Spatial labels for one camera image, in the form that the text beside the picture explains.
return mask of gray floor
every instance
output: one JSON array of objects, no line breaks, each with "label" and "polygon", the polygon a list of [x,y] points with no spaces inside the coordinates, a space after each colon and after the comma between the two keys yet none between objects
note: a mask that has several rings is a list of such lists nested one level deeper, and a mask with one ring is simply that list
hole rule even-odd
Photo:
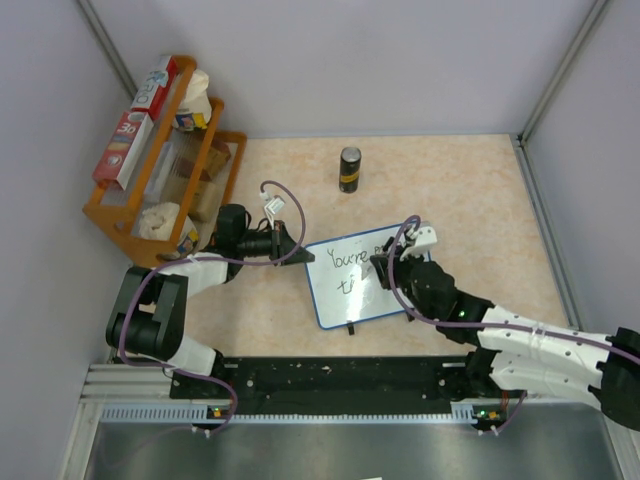
[{"label": "gray floor", "polygon": [[[166,429],[101,425],[108,461]],[[447,425],[237,425],[204,439],[174,432],[116,470],[95,455],[88,479],[616,480],[602,417],[588,407],[528,405],[500,437]]]}]

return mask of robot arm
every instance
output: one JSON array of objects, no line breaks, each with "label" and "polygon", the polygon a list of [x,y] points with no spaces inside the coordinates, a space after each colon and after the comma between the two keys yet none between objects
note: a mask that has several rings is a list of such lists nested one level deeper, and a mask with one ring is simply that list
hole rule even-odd
[{"label": "robot arm", "polygon": [[[270,218],[260,228],[249,228],[250,215],[242,205],[224,205],[216,220],[211,243],[192,262],[172,265],[155,275],[144,288],[126,332],[127,352],[182,370],[214,375],[222,354],[184,333],[187,298],[205,288],[231,281],[242,265],[224,261],[198,261],[211,257],[243,260],[246,257],[283,258],[296,246],[284,222]],[[313,262],[315,257],[300,247],[279,265]],[[150,269],[130,268],[122,282],[106,331],[107,343],[118,348],[124,318],[135,292]]]},{"label": "robot arm", "polygon": [[[458,379],[456,395],[527,390],[586,403],[615,422],[640,430],[640,367],[601,347],[638,357],[637,332],[619,328],[615,336],[583,333],[512,313],[458,290],[451,275],[427,260],[426,252],[436,242],[432,227],[413,229],[405,239],[392,260],[397,287],[418,313],[443,324],[437,322],[436,329],[449,340],[478,347],[467,357],[462,375],[466,384],[460,387]],[[384,254],[370,257],[385,289],[391,289],[387,254],[391,240]]]}]

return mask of wooden shelf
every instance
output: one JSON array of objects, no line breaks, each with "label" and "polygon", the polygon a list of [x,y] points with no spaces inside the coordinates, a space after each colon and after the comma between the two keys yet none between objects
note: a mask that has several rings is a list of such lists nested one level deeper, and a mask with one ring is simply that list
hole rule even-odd
[{"label": "wooden shelf", "polygon": [[[222,204],[228,203],[233,193],[236,176],[242,162],[242,156],[247,142],[247,136],[242,132],[222,132],[217,131],[220,115],[224,110],[224,102],[219,98],[211,97],[209,101],[212,107],[211,120],[202,138],[202,143],[195,160],[191,177],[187,183],[180,211],[176,218],[171,236],[167,241],[146,240],[132,234],[136,219],[144,205],[144,190],[149,182],[153,168],[158,160],[158,155],[165,142],[170,138],[173,130],[172,121],[178,110],[178,106],[187,86],[196,69],[196,61],[189,56],[174,55],[173,58],[178,64],[180,77],[176,78],[177,85],[173,94],[166,100],[164,112],[154,127],[155,136],[147,149],[144,161],[137,166],[136,173],[132,175],[130,186],[127,190],[117,192],[112,195],[108,188],[96,186],[89,198],[89,201],[82,209],[89,217],[136,265],[143,267],[156,267],[163,261],[163,255],[175,253],[182,227],[187,218],[193,195],[198,186],[200,174],[207,159],[207,152],[211,147],[214,137],[226,143],[237,143],[236,153],[233,157],[231,172]],[[207,242],[208,239],[200,239],[200,242]]]}]

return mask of blue whiteboard frame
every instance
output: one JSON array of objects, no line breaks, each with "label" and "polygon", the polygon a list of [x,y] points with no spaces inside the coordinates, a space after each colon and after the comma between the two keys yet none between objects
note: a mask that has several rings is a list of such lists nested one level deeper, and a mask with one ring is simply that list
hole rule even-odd
[{"label": "blue whiteboard frame", "polygon": [[[373,228],[371,230],[365,230],[364,232],[350,233],[349,235],[343,235],[342,237],[335,237],[335,238],[330,238],[328,240],[322,240],[320,242],[309,243],[308,245],[305,245],[305,248],[315,247],[316,245],[322,245],[324,243],[335,242],[336,240],[342,240],[344,238],[358,237],[360,235],[366,235],[367,233],[379,232],[380,230],[386,230],[387,228],[392,228],[392,227],[400,228],[401,225],[402,225],[401,223],[398,223],[396,225],[387,225],[386,227],[378,227],[378,228]],[[431,261],[431,252],[428,252],[427,256],[429,258],[429,261]],[[368,321],[376,320],[378,318],[383,318],[383,317],[390,317],[391,315],[396,315],[398,313],[404,312],[404,308],[402,308],[402,306],[398,304],[398,307],[400,307],[400,310],[396,312],[389,312],[383,315],[376,315],[375,317],[361,318],[360,320],[356,320],[355,322],[349,322],[344,325],[336,325],[335,327],[323,327],[322,324],[320,323],[320,315],[318,315],[318,307],[316,305],[316,296],[313,294],[313,287],[311,286],[311,277],[309,276],[309,267],[307,266],[306,263],[304,264],[304,271],[307,274],[307,283],[309,284],[309,291],[311,292],[311,300],[313,301],[313,311],[316,314],[316,323],[322,330],[335,330],[336,328],[345,328],[345,327],[348,327],[349,325],[355,325],[356,323],[368,322]]]}]

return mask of can lid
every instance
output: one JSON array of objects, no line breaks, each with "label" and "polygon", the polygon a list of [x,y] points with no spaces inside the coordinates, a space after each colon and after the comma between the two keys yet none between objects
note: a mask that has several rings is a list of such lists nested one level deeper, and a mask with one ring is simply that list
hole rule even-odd
[{"label": "can lid", "polygon": [[342,149],[342,153],[340,154],[340,158],[345,162],[357,162],[362,158],[362,153],[360,153],[360,149],[356,147],[347,147]]}]

